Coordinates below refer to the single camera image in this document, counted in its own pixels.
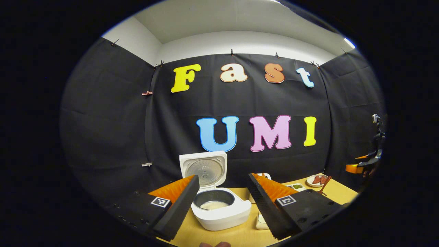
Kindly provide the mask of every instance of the light fixture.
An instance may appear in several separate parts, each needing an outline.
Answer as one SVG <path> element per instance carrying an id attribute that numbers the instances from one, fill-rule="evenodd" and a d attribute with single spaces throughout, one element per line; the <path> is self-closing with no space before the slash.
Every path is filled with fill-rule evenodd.
<path id="1" fill-rule="evenodd" d="M 353 44 L 349 41 L 349 39 L 346 39 L 346 38 L 345 38 L 345 41 L 346 41 L 346 43 L 348 43 L 348 45 L 350 45 L 350 46 L 352 47 L 352 49 L 355 49 L 355 45 L 353 45 Z"/>

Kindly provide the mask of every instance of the clothespin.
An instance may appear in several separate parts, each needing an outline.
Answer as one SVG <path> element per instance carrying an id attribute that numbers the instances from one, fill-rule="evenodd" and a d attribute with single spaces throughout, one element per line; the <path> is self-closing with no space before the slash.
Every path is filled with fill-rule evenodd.
<path id="1" fill-rule="evenodd" d="M 117 40 L 119 40 L 119 39 L 117 39 Z M 114 43 L 112 43 L 111 46 L 114 46 L 114 44 L 117 42 L 117 40 Z"/>
<path id="2" fill-rule="evenodd" d="M 146 93 L 142 93 L 143 96 L 147 96 L 147 95 L 151 95 L 151 94 L 152 94 L 152 92 L 150 92 L 150 91 L 146 91 Z"/>

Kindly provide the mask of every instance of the white plate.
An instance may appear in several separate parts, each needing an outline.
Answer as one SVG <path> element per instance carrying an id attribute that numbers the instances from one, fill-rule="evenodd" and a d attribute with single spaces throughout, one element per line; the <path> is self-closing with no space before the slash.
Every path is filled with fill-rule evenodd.
<path id="1" fill-rule="evenodd" d="M 320 184 L 320 183 L 318 183 L 318 184 L 313 184 L 314 178 L 315 178 L 316 176 L 317 176 L 317 174 L 316 174 L 316 175 L 309 176 L 309 177 L 306 179 L 306 183 L 307 183 L 309 186 L 311 186 L 311 187 L 322 187 L 323 184 Z M 326 175 L 318 175 L 318 176 L 320 176 L 320 177 L 326 177 L 326 179 L 328 178 L 328 176 L 326 176 Z"/>
<path id="2" fill-rule="evenodd" d="M 295 189 L 294 187 L 293 187 L 293 185 L 300 185 L 300 186 L 302 186 L 301 188 L 298 188 L 298 189 Z M 304 191 L 306 188 L 305 188 L 305 186 L 303 186 L 303 184 L 289 184 L 289 185 L 287 185 L 288 187 L 290 187 L 290 188 L 292 188 L 292 189 L 295 189 L 295 190 L 297 190 L 297 191 Z"/>

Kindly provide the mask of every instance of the orange soft gripper pad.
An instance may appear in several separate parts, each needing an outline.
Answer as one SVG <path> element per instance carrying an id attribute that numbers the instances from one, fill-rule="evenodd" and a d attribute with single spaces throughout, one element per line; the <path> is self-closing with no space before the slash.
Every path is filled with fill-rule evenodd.
<path id="1" fill-rule="evenodd" d="M 165 185 L 161 188 L 158 188 L 154 191 L 151 191 L 148 194 L 152 196 L 158 196 L 161 198 L 169 199 L 174 204 L 175 201 L 177 201 L 178 197 L 183 192 L 184 188 L 186 188 L 186 186 L 189 184 L 189 182 L 192 180 L 194 176 L 195 175 L 182 178 L 168 185 Z"/>
<path id="2" fill-rule="evenodd" d="M 262 186 L 262 188 L 265 190 L 265 193 L 267 193 L 273 203 L 276 201 L 277 198 L 281 198 L 298 192 L 293 188 L 270 180 L 266 177 L 259 176 L 255 173 L 252 173 L 252 175 L 256 178 L 256 181 L 258 181 L 258 183 Z"/>

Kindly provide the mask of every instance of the clip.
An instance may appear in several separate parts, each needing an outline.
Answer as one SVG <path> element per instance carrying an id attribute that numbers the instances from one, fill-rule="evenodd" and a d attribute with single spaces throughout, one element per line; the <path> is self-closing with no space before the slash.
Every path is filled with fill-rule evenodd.
<path id="1" fill-rule="evenodd" d="M 117 40 L 119 40 L 119 39 L 117 39 Z M 114 44 L 117 42 L 117 40 L 114 43 L 112 43 L 111 46 L 114 46 Z"/>

